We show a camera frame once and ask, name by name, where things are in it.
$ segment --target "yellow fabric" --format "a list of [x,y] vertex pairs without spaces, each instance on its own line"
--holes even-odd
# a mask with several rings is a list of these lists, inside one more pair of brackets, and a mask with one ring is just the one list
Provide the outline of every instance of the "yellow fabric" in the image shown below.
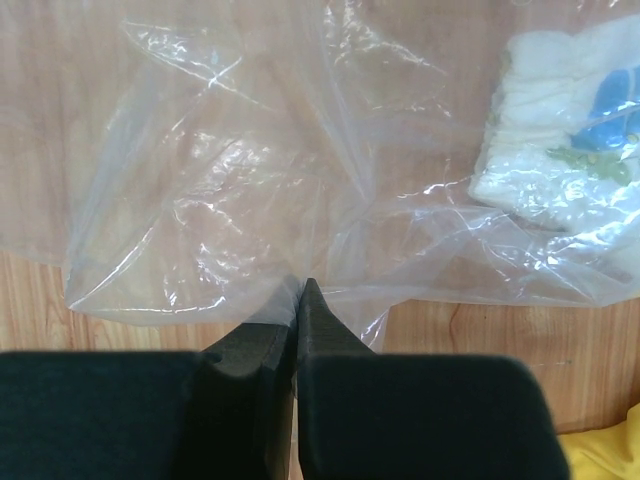
[[606,430],[560,437],[573,480],[640,480],[640,405]]

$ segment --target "blue print on diaper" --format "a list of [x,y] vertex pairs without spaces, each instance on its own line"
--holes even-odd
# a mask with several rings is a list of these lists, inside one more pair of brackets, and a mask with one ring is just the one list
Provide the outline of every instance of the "blue print on diaper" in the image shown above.
[[571,146],[587,152],[610,152],[638,143],[640,134],[640,67],[615,70],[602,82],[591,126],[571,137]]

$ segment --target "clear plastic bag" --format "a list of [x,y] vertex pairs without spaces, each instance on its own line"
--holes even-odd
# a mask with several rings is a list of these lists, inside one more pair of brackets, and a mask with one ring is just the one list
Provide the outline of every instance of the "clear plastic bag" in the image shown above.
[[[566,96],[635,68],[636,13],[632,0],[7,0],[2,244],[63,263],[72,308],[138,324],[243,320],[290,275],[317,278],[367,341],[410,298],[631,298],[640,178],[629,166],[616,186],[614,167],[562,157],[589,111],[512,93]],[[612,21],[627,30],[598,37],[589,71],[514,53],[555,35],[567,58],[588,56]],[[539,88],[561,68],[560,87]],[[267,319],[289,318],[297,294]]]

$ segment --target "wooden floor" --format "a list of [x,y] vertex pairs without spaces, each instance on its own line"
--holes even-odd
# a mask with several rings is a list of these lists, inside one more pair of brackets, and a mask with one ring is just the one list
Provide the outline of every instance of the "wooden floor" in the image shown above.
[[[391,313],[385,350],[516,356],[542,383],[558,430],[569,432],[613,425],[640,403],[639,319],[640,301],[596,310],[408,302]],[[86,318],[65,309],[59,269],[0,255],[3,351],[202,349],[231,328]]]

